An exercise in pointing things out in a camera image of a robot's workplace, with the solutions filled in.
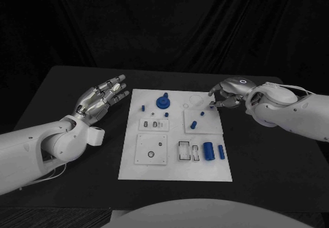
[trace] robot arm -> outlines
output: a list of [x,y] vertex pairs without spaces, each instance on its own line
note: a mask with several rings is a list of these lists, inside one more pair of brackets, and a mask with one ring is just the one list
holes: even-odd
[[[286,89],[301,89],[307,96],[297,97]],[[209,91],[209,96],[219,90],[226,98],[210,102],[210,106],[236,107],[245,101],[247,114],[267,127],[280,126],[307,138],[329,140],[329,96],[310,94],[297,86],[265,83],[260,86],[242,77],[225,79]]]
[[[89,88],[81,96],[72,115],[60,121],[0,135],[0,195],[24,186],[58,166],[73,161],[86,144],[102,144],[104,130],[91,125],[108,108],[128,95],[120,84],[124,75]],[[43,161],[42,149],[52,155]]]

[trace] small blue block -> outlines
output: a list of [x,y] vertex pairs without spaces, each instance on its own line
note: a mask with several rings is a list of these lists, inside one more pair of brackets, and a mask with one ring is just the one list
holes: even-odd
[[223,160],[225,159],[225,155],[223,155],[222,145],[218,146],[218,150],[219,150],[219,157]]
[[195,126],[196,126],[196,121],[193,121],[192,125],[190,125],[190,128],[195,129]]

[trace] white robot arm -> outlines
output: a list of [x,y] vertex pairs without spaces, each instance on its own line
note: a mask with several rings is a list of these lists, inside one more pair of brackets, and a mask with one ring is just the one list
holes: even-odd
[[[284,87],[303,90],[306,96],[297,97]],[[209,96],[218,90],[226,99],[210,102],[210,106],[235,108],[244,100],[245,113],[261,125],[280,126],[286,131],[327,142],[329,96],[316,95],[291,85],[267,82],[257,86],[242,77],[225,79],[210,89]]]
[[[73,161],[86,144],[102,144],[104,130],[91,125],[104,117],[108,107],[127,95],[121,75],[91,87],[81,96],[72,115],[60,121],[0,135],[0,195],[29,184],[58,166]],[[52,155],[43,161],[42,149]]]

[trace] black table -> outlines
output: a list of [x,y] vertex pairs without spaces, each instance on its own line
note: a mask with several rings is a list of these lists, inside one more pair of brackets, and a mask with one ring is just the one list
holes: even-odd
[[[85,90],[120,74],[125,74],[130,91],[138,88],[208,92],[231,77],[56,66],[16,130],[53,122],[71,114]],[[275,77],[245,78],[258,85],[267,81],[281,83]],[[1,207],[133,210],[169,200],[209,198],[275,211],[329,212],[329,165],[316,141],[280,127],[261,126],[245,114],[244,106],[219,109],[232,182],[118,180],[130,100],[131,96],[95,124],[105,130],[102,145],[86,147],[60,177],[1,195]]]

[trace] wire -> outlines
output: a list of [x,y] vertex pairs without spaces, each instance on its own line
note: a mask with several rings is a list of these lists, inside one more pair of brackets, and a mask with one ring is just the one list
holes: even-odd
[[65,163],[65,167],[63,167],[62,172],[56,176],[53,176],[53,174],[55,174],[55,172],[53,172],[53,174],[50,175],[50,177],[47,177],[46,179],[42,179],[42,180],[34,180],[33,182],[30,182],[29,184],[26,184],[23,187],[26,187],[26,186],[29,186],[32,184],[40,183],[42,181],[50,180],[52,178],[56,178],[58,176],[62,175],[62,173],[65,172],[65,169],[66,169],[66,163]]
[[309,95],[309,93],[310,93],[310,94],[314,94],[314,93],[311,93],[309,90],[306,90],[304,88],[301,88],[301,87],[298,87],[298,86],[296,86],[296,85],[290,85],[290,86],[288,86],[288,85],[281,85],[281,84],[277,84],[277,83],[273,83],[273,84],[277,85],[277,86],[281,86],[281,87],[298,89],[298,90],[304,91],[307,95]]

